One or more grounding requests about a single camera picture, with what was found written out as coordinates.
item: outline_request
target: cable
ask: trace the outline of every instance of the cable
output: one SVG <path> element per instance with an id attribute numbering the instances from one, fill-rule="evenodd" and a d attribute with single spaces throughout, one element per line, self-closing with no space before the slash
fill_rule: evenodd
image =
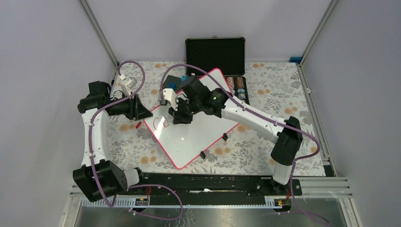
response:
<path id="1" fill-rule="evenodd" d="M 185 98 L 188 98 L 188 97 L 184 94 L 184 92 L 179 93 L 179 94 L 175 97 L 175 102 L 176 102 L 176 103 L 178 103 L 177 99 L 178 99 L 178 96 L 179 96 L 179 95 L 183 95 Z"/>
<path id="2" fill-rule="evenodd" d="M 154 215 L 150 215 L 150 214 L 138 213 L 138 212 L 132 211 L 132 210 L 130 209 L 130 212 L 133 212 L 134 215 L 135 215 L 135 214 L 139 214 L 139 215 L 142 215 L 142 216 L 145 216 L 145 217 L 156 218 L 156 219 L 164 220 L 164 221 L 173 221 L 173 220 L 177 220 L 177 219 L 179 219 L 179 218 L 183 215 L 183 212 L 184 212 L 184 209 L 183 209 L 183 202 L 181 201 L 181 199 L 180 199 L 180 197 L 177 195 L 177 193 L 175 193 L 175 192 L 173 191 L 173 189 L 171 189 L 171 188 L 169 188 L 169 187 L 167 187 L 167 186 L 161 185 L 161 184 L 140 184 L 140 185 L 132 185 L 132 186 L 128 187 L 128 189 L 140 188 L 140 187 L 161 187 L 161 188 L 165 188 L 165 189 L 169 190 L 169 191 L 178 199 L 178 202 L 180 203 L 180 214 L 179 214 L 177 217 L 175 217 L 175 218 L 163 218 L 163 217 L 154 216 Z"/>
<path id="3" fill-rule="evenodd" d="M 92 116 L 92 118 L 90 119 L 90 126 L 89 126 L 89 131 L 88 131 L 88 137 L 89 137 L 89 138 L 88 138 L 88 139 L 89 139 L 89 141 L 88 141 L 88 142 L 89 142 L 89 152 L 90 152 L 90 154 L 91 154 L 91 156 L 90 156 L 89 158 L 90 158 L 90 164 L 91 164 L 91 167 L 92 167 L 93 177 L 94 177 L 94 179 L 95 179 L 97 188 L 99 189 L 99 192 L 100 192 L 100 194 L 102 195 L 102 198 L 105 200 L 105 203 L 107 204 L 108 207 L 113 207 L 113 206 L 114 206 L 114 204 L 115 204 L 115 199 L 116 199 L 117 195 L 114 196 L 113 202 L 110 203 L 109 200 L 108 200 L 107 197 L 106 197 L 105 192 L 103 191 L 102 185 L 100 184 L 99 177 L 97 176 L 96 169 L 95 169 L 95 160 L 94 160 L 94 158 L 93 158 L 92 130 L 93 130 L 93 125 L 94 125 L 96 116 L 97 116 L 100 112 L 102 112 L 104 109 L 106 109 L 106 108 L 108 108 L 108 107 L 110 107 L 110 106 L 112 106 L 112 105 L 115 105 L 115 104 L 120 103 L 120 102 L 124 102 L 125 100 L 127 100 L 127 99 L 133 97 L 133 96 L 143 87 L 143 84 L 145 83 L 145 71 L 144 71 L 143 67 L 142 67 L 139 63 L 137 63 L 136 61 L 124 61 L 124 62 L 122 62 L 122 63 L 118 66 L 118 74 L 121 75 L 121 73 L 120 73 L 120 68 L 121 68 L 122 65 L 124 65 L 124 64 L 126 64 L 126 63 L 134 63 L 134 64 L 136 64 L 136 65 L 140 68 L 140 70 L 142 71 L 142 82 L 141 82 L 141 84 L 140 84 L 139 87 L 138 87 L 132 94 L 130 94 L 129 96 L 127 96 L 127 97 L 125 97 L 125 98 L 122 98 L 122 99 L 120 99 L 120 100 L 117 100 L 117 101 L 115 101 L 115 102 L 109 103 L 109 104 L 103 106 L 102 108 L 98 109 L 98 111 L 96 111 L 95 114 L 94 114 L 94 115 Z"/>
<path id="4" fill-rule="evenodd" d="M 113 98 L 115 97 L 115 93 L 116 93 L 116 92 L 121 92 L 121 94 L 124 95 L 124 93 L 123 93 L 121 90 L 116 90 L 116 91 L 113 92 L 113 97 L 111 97 L 110 100 L 113 99 Z"/>
<path id="5" fill-rule="evenodd" d="M 313 157 L 313 156 L 317 155 L 317 154 L 319 153 L 320 149 L 321 149 L 321 145 L 320 145 L 319 141 L 318 141 L 313 135 L 309 134 L 308 132 L 302 131 L 302 130 L 300 130 L 300 129 L 294 128 L 294 127 L 292 127 L 292 126 L 289 126 L 289 125 L 286 125 L 286 124 L 283 124 L 283 123 L 280 123 L 280 122 L 277 122 L 277 121 L 275 121 L 275 120 L 272 120 L 272 119 L 270 119 L 270 118 L 268 118 L 268 117 L 265 117 L 265 116 L 263 116 L 263 115 L 261 115 L 261 114 L 255 112 L 255 111 L 253 111 L 253 110 L 251 110 L 251 109 L 248 109 L 248 108 L 244 107 L 244 105 L 242 105 L 243 102 L 238 102 L 238 101 L 236 101 L 236 100 L 230 95 L 230 93 L 227 92 L 227 91 L 225 90 L 225 88 L 224 88 L 216 79 L 214 79 L 208 72 L 206 72 L 205 70 L 203 70 L 203 69 L 201 69 L 201 68 L 199 68 L 199 67 L 196 67 L 196 66 L 193 66 L 193 65 L 190 65 L 190 64 L 184 64 L 184 63 L 183 63 L 183 64 L 176 64 L 176 65 L 173 65 L 173 66 L 169 67 L 169 68 L 164 72 L 164 74 L 163 74 L 163 76 L 162 76 L 162 79 L 161 79 L 161 82 L 160 82 L 160 90 L 159 90 L 160 99 L 161 99 L 162 102 L 164 101 L 164 97 L 163 97 L 163 81 L 165 80 L 165 78 L 166 78 L 166 76 L 167 76 L 167 73 L 168 73 L 171 69 L 173 69 L 173 68 L 175 68 L 175 67 L 179 67 L 179 66 L 189 67 L 189 68 L 198 70 L 198 71 L 202 72 L 203 74 L 205 74 L 206 76 L 208 76 L 213 82 L 215 82 L 215 83 L 223 90 L 223 92 L 227 95 L 227 97 L 228 97 L 231 101 L 233 101 L 236 105 L 238 105 L 239 107 L 241 107 L 241 108 L 244 109 L 245 111 L 248 111 L 248 112 L 252 113 L 253 115 L 255 115 L 255 116 L 257 116 L 257 117 L 259 117 L 259 118 L 261 118 L 261 119 L 263 119 L 263 120 L 266 120 L 266 121 L 268 121 L 268 122 L 270 122 L 270 123 L 274 123 L 275 125 L 278 125 L 278 126 L 281 126 L 281 127 L 285 127 L 285 128 L 291 129 L 291 130 L 293 130 L 293 131 L 299 132 L 299 133 L 301 133 L 301 134 L 303 134 L 303 135 L 305 135 L 305 136 L 311 138 L 311 139 L 316 143 L 316 145 L 317 145 L 317 150 L 316 150 L 313 154 L 305 155 L 305 156 L 302 156 L 302 157 L 297 157 L 297 158 L 294 159 L 294 163 L 293 163 L 293 165 L 292 165 L 291 175 L 290 175 L 290 179 L 289 179 L 290 188 L 291 188 L 291 196 L 292 196 L 292 198 L 294 199 L 295 204 L 296 204 L 296 205 L 298 206 L 298 208 L 301 210 L 301 212 L 304 213 L 308 218 L 310 218 L 310 219 L 313 220 L 314 222 L 319 223 L 319 224 L 322 224 L 322 225 L 326 225 L 326 226 L 330 225 L 330 222 L 329 222 L 326 218 L 320 216 L 319 214 L 315 214 L 315 213 L 312 213 L 312 212 L 304 211 L 304 210 L 299 206 L 298 202 L 296 201 L 295 196 L 294 196 L 294 192 L 293 192 L 293 189 L 292 189 L 292 179 L 293 179 L 293 174 L 294 174 L 296 162 L 297 162 L 298 160 L 301 160 L 301 159 L 304 159 L 304 158 Z M 316 220 L 316 219 L 313 218 L 312 215 L 310 215 L 310 214 L 313 214 L 314 216 L 320 217 L 321 219 L 325 220 L 326 222 L 321 222 L 321 221 L 319 221 L 319 220 Z"/>

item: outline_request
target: gray floor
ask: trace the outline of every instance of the gray floor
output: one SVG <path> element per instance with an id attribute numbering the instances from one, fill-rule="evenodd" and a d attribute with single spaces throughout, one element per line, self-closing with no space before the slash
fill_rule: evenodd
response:
<path id="1" fill-rule="evenodd" d="M 341 206 L 335 199 L 298 199 L 305 211 L 316 212 L 326 217 L 331 226 L 346 226 Z M 147 214 L 174 217 L 178 209 L 147 209 Z M 179 220 L 161 221 L 153 218 L 133 216 L 127 209 L 83 207 L 77 227 L 320 227 L 301 214 L 276 215 L 271 209 L 184 209 Z"/>

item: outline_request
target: table surface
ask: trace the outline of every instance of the table surface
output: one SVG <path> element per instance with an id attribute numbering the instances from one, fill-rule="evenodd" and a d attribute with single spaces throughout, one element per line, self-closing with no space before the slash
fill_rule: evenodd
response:
<path id="1" fill-rule="evenodd" d="M 165 70 L 181 61 L 139 62 L 146 73 L 139 97 L 149 110 L 158 105 L 160 80 Z M 122 66 L 121 73 L 142 80 L 140 69 L 134 64 Z M 169 75 L 181 77 L 185 69 L 178 67 Z M 301 122 L 301 129 L 314 135 L 312 117 L 309 113 L 298 70 L 294 63 L 247 62 L 245 64 L 246 83 L 250 105 L 277 117 L 294 116 Z M 120 90 L 117 79 L 113 91 Z M 107 128 L 108 147 L 111 160 L 127 170 L 139 167 L 144 172 L 193 173 L 193 174 L 235 174 L 272 175 L 275 161 L 270 157 L 274 144 L 245 125 L 238 125 L 228 133 L 228 140 L 219 140 L 201 157 L 193 160 L 183 169 L 174 167 L 145 124 L 138 129 L 139 122 L 130 121 L 125 116 L 111 116 Z M 304 136 L 298 156 L 315 152 L 314 142 Z M 325 176 L 320 155 L 297 162 L 294 175 Z"/>

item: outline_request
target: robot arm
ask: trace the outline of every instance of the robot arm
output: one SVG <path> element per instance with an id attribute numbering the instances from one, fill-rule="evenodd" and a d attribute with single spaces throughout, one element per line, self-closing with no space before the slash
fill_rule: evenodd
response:
<path id="1" fill-rule="evenodd" d="M 105 82 L 89 83 L 89 95 L 81 99 L 78 110 L 82 114 L 85 126 L 85 152 L 81 168 L 73 171 L 73 179 L 85 196 L 92 202 L 102 198 L 94 180 L 90 157 L 93 156 L 95 170 L 99 176 L 100 183 L 105 195 L 112 196 L 126 192 L 130 185 L 137 184 L 141 171 L 138 168 L 123 171 L 109 159 L 107 147 L 106 127 L 110 115 L 125 115 L 130 120 L 141 120 L 151 117 L 153 114 L 140 102 L 139 96 L 127 99 L 112 105 L 96 115 L 92 125 L 92 147 L 93 153 L 89 152 L 89 126 L 96 112 L 114 102 L 110 100 L 110 85 Z"/>
<path id="2" fill-rule="evenodd" d="M 286 185 L 288 183 L 293 161 L 303 138 L 298 132 L 278 126 L 277 122 L 300 129 L 299 120 L 297 118 L 291 116 L 289 119 L 285 120 L 283 118 L 274 117 L 245 104 L 237 97 L 233 97 L 234 100 L 244 106 L 243 108 L 239 107 L 229 99 L 220 88 L 210 91 L 194 77 L 185 80 L 181 84 L 181 87 L 188 98 L 186 100 L 180 97 L 177 98 L 174 91 L 171 89 L 166 88 L 163 90 L 164 94 L 174 93 L 173 95 L 164 96 L 172 106 L 169 109 L 169 113 L 174 117 L 173 124 L 189 124 L 194 114 L 204 112 L 207 115 L 229 119 L 248 126 L 275 144 L 271 152 L 271 157 L 276 161 L 273 180 L 281 185 Z M 273 119 L 276 123 L 263 120 L 245 111 L 245 108 Z"/>

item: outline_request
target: whiteboard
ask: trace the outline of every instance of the whiteboard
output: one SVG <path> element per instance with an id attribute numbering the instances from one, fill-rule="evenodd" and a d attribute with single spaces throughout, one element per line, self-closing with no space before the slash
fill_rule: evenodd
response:
<path id="1" fill-rule="evenodd" d="M 230 91 L 220 69 L 213 69 L 209 74 L 225 89 Z M 199 79 L 209 90 L 217 88 L 209 77 Z M 193 161 L 201 151 L 207 150 L 217 142 L 224 133 L 232 130 L 237 123 L 231 120 L 209 116 L 203 112 L 193 116 L 191 124 L 173 124 L 173 117 L 168 113 L 170 105 L 157 106 L 152 110 L 153 117 L 144 120 L 161 148 L 166 152 L 174 166 L 184 168 Z"/>

